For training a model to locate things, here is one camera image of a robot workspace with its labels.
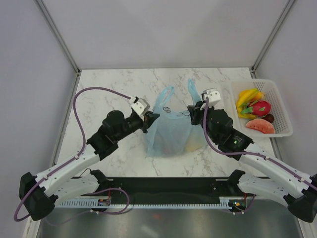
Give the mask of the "light blue plastic bag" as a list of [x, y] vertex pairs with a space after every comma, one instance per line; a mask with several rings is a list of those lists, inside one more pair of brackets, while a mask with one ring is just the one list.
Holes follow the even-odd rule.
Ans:
[[189, 138], [207, 142], [200, 125], [191, 125], [188, 110], [174, 111], [167, 106], [174, 94], [174, 87], [165, 88], [157, 97], [153, 112], [160, 114], [145, 134], [146, 152], [150, 157], [173, 157], [186, 153]]

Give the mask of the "yellow fake banana bunch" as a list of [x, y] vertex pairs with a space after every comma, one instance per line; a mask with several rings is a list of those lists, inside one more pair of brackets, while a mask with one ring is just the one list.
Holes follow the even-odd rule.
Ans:
[[243, 110], [242, 106], [245, 103], [249, 102], [252, 98], [254, 98], [258, 92], [259, 91], [257, 88], [247, 90], [247, 92], [238, 99], [238, 101], [236, 102], [236, 110], [238, 113], [238, 117], [243, 118], [243, 119], [255, 119], [256, 118], [255, 115], [252, 115], [252, 114], [243, 115], [243, 114], [241, 114], [241, 112]]

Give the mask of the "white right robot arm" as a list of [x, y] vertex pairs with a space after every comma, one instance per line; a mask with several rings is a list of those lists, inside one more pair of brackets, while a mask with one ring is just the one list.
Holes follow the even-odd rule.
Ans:
[[235, 170], [226, 189], [231, 195], [246, 194], [275, 201], [298, 219], [311, 223], [317, 215], [317, 177], [303, 173], [264, 151], [250, 137], [234, 129], [225, 110], [197, 102], [187, 107], [192, 125], [200, 125], [209, 146], [217, 153], [247, 164], [264, 174], [258, 178]]

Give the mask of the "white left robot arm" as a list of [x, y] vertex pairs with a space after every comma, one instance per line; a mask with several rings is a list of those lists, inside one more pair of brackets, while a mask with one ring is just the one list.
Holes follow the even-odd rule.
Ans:
[[38, 221], [53, 211], [63, 194], [78, 196], [77, 192], [67, 192], [64, 186], [68, 182], [80, 185], [75, 178], [77, 173], [112, 154], [118, 149], [118, 142], [135, 131], [140, 129], [147, 133], [158, 118], [159, 114], [151, 111], [142, 118], [136, 112], [125, 118], [121, 111], [111, 111], [76, 156], [37, 175], [25, 173], [20, 179], [18, 196], [21, 200], [19, 205], [28, 211], [27, 217]]

